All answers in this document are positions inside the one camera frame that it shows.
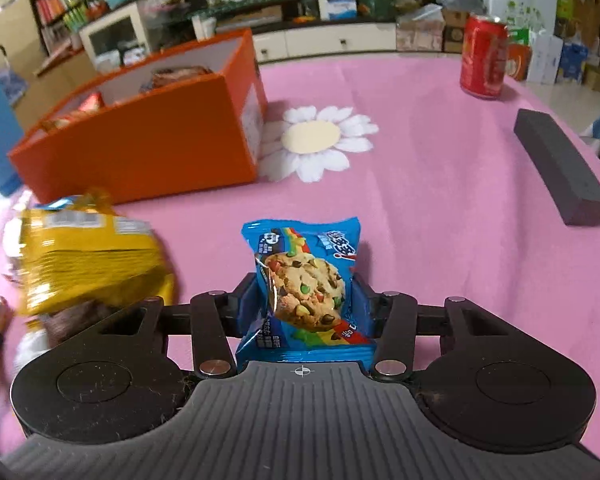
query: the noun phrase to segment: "table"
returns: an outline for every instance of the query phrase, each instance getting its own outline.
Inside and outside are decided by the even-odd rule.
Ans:
[[[320,165],[332,170],[318,182],[291,173],[278,182],[262,179],[117,210],[150,222],[164,241],[179,278],[180,301],[206,290],[231,290],[253,270],[240,236],[246,221],[358,216],[359,270],[376,290],[400,290],[425,304],[465,296],[580,364],[598,392],[583,443],[600,457],[600,227],[562,223],[513,133],[520,107],[545,107],[512,80],[502,100],[478,100],[460,90],[458,75],[455,59],[395,56],[267,66],[262,78],[270,120],[290,109],[287,119],[310,118],[311,106],[316,112],[335,107],[323,118],[342,117],[347,107],[350,117],[369,117],[342,127],[350,137],[339,147],[356,151],[344,152],[348,168],[333,153],[314,155],[307,163],[283,152],[275,158],[300,164],[296,169],[305,180],[315,180]],[[558,124],[600,180],[600,162]],[[269,140],[273,131],[267,128]],[[267,143],[267,150],[279,147]],[[271,159],[264,168],[276,173]],[[10,216],[7,205],[0,206],[0,223]],[[0,272],[3,263],[0,249]],[[0,294],[16,301],[17,291],[1,277]],[[14,320],[4,351],[9,379],[22,333],[21,320]],[[190,368],[187,338],[170,343],[170,356]],[[420,364],[435,357],[432,345],[418,343],[418,348]],[[0,453],[23,439],[2,388]]]

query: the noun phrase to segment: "red soda can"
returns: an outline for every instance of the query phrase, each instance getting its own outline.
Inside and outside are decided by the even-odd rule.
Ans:
[[[469,17],[460,73],[460,86],[465,92],[486,99],[499,97],[507,66],[507,35],[507,25],[500,18]]]

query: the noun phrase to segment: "round black motor cover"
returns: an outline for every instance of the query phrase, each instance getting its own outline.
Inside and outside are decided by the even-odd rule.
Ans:
[[[27,431],[64,442],[104,444],[145,433],[182,405],[182,372],[152,349],[153,333],[102,334],[97,328],[18,373],[11,403]]]
[[[474,338],[421,372],[422,411],[452,437],[485,450],[530,453],[577,442],[596,390],[576,363],[532,338]]]

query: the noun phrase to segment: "yellow flower center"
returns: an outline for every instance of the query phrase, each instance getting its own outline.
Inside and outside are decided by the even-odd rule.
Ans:
[[[336,145],[340,129],[329,121],[307,121],[291,126],[282,135],[282,145],[293,153],[318,153]]]

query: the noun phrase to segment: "yellow package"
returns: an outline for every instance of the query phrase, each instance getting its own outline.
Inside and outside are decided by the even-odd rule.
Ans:
[[[93,196],[62,210],[24,211],[20,241],[24,316],[89,300],[114,307],[149,296],[172,302],[174,276],[149,225],[117,216]]]

